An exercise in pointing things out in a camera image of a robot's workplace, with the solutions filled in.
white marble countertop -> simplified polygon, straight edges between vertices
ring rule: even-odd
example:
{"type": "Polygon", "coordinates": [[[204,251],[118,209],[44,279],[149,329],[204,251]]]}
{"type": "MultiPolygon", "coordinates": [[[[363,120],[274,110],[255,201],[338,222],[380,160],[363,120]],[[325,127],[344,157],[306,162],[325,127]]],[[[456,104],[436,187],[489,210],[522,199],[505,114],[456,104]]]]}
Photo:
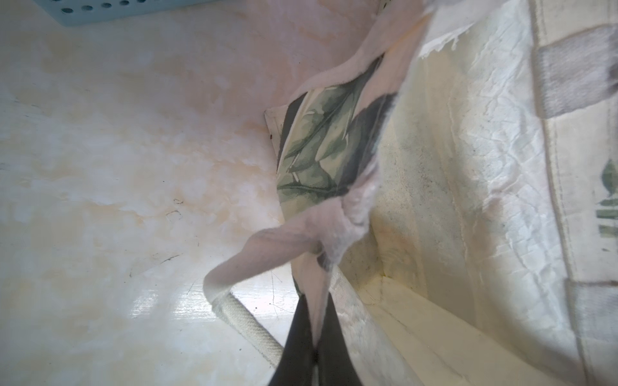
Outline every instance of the white marble countertop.
{"type": "MultiPolygon", "coordinates": [[[[377,1],[236,1],[75,28],[0,14],[0,384],[259,385],[201,278],[282,220],[263,111],[377,1]]],[[[284,342],[284,266],[236,294],[284,342]]]]}

green leaf print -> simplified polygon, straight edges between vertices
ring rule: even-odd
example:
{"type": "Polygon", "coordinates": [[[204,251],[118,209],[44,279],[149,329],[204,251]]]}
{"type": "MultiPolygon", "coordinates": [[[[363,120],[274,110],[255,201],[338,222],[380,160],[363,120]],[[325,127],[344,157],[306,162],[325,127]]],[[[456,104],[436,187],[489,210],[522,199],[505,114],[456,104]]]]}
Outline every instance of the green leaf print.
{"type": "Polygon", "coordinates": [[[599,225],[599,233],[603,238],[618,237],[618,227],[610,227],[609,225],[599,225]]]}
{"type": "Polygon", "coordinates": [[[598,219],[618,220],[618,209],[599,209],[596,212],[598,219]]]}
{"type": "Polygon", "coordinates": [[[317,95],[308,93],[302,116],[290,128],[281,156],[277,190],[282,204],[298,201],[298,211],[337,194],[338,180],[324,169],[326,158],[356,151],[347,146],[346,131],[365,84],[381,58],[351,82],[327,87],[317,95]]]}
{"type": "Polygon", "coordinates": [[[608,198],[600,202],[601,206],[618,206],[618,198],[608,198]]]}
{"type": "Polygon", "coordinates": [[[603,181],[603,186],[607,189],[610,196],[618,189],[618,168],[616,168],[613,160],[610,159],[605,164],[601,174],[601,181],[603,181]]]}

crumpled white fabric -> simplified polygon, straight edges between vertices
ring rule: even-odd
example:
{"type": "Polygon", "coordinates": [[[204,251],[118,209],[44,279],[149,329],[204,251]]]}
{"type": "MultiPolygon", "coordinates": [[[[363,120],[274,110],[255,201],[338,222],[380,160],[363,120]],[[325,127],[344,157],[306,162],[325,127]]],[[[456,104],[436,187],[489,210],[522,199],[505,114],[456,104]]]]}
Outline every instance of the crumpled white fabric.
{"type": "MultiPolygon", "coordinates": [[[[281,346],[230,294],[230,289],[238,282],[311,252],[320,257],[318,264],[327,280],[301,278],[304,279],[301,291],[328,294],[332,267],[339,264],[345,251],[369,231],[369,213],[379,183],[379,167],[374,157],[347,194],[324,200],[280,227],[254,233],[238,254],[204,277],[204,295],[213,306],[213,312],[249,340],[274,366],[281,358],[281,346]]],[[[312,271],[307,270],[306,275],[312,275],[312,271]]],[[[326,297],[308,298],[313,342],[317,344],[326,297]]]]}

